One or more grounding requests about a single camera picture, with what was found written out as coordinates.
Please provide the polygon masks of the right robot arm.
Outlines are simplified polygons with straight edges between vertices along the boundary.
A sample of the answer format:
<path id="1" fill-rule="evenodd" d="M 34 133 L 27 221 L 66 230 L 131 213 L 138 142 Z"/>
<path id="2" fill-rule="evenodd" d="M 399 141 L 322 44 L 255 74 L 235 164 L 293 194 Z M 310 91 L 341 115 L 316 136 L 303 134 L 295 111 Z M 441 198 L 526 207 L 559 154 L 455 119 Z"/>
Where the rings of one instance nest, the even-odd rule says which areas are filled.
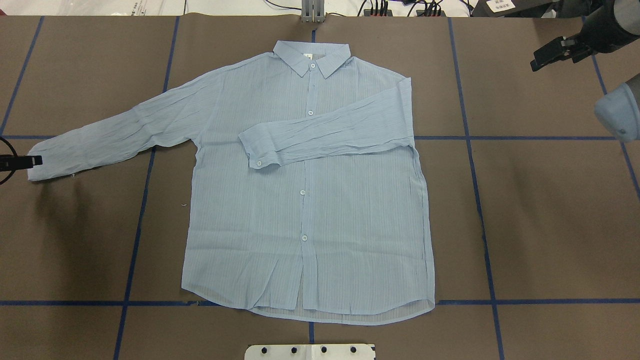
<path id="1" fill-rule="evenodd" d="M 606 90 L 595 102 L 594 114 L 621 142 L 638 141 L 640 136 L 639 23 L 637 0 L 601 0 L 585 16 L 578 33 L 551 39 L 533 52 L 530 62 L 536 72 L 563 60 L 596 61 Z"/>

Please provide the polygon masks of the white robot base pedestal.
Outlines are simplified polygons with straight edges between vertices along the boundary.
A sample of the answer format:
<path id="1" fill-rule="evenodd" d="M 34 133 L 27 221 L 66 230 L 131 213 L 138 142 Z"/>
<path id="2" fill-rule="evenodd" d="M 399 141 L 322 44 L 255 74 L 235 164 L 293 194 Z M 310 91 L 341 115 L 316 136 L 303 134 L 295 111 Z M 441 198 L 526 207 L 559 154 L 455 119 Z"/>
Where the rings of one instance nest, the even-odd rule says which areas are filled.
<path id="1" fill-rule="evenodd" d="M 375 360 L 374 344 L 264 344 L 251 345 L 245 360 Z"/>

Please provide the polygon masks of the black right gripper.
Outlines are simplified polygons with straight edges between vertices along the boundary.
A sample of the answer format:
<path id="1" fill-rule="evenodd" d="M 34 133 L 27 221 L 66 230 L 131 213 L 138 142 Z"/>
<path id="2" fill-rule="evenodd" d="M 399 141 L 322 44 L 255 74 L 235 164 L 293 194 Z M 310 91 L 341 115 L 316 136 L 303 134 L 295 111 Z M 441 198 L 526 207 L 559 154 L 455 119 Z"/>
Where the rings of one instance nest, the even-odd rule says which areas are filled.
<path id="1" fill-rule="evenodd" d="M 558 36 L 533 52 L 530 68 L 533 72 L 558 61 L 571 60 L 574 64 L 585 59 L 585 44 L 574 37 Z"/>

